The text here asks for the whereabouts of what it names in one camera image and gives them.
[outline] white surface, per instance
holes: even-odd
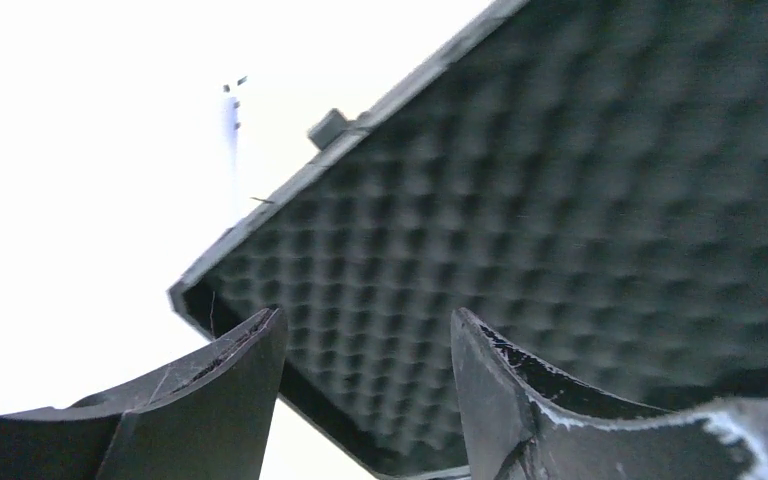
[[[223,83],[249,75],[240,181],[264,198],[328,109],[354,118],[488,3],[0,1],[0,413],[204,344],[165,290],[230,226]],[[364,477],[276,406],[261,478]]]

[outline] black mat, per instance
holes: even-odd
[[[633,400],[768,395],[768,1],[522,3],[171,291],[217,335],[286,309],[282,395],[382,476],[466,464],[456,307]]]

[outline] white background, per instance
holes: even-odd
[[[205,344],[166,289],[232,224],[223,83],[249,76],[239,185],[265,198],[330,108],[368,109],[488,3],[0,1],[0,413]],[[276,405],[262,479],[365,477]]]

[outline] textured black foam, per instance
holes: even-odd
[[[532,0],[202,283],[287,309],[380,474],[466,464],[456,307],[633,400],[766,394],[768,1]]]

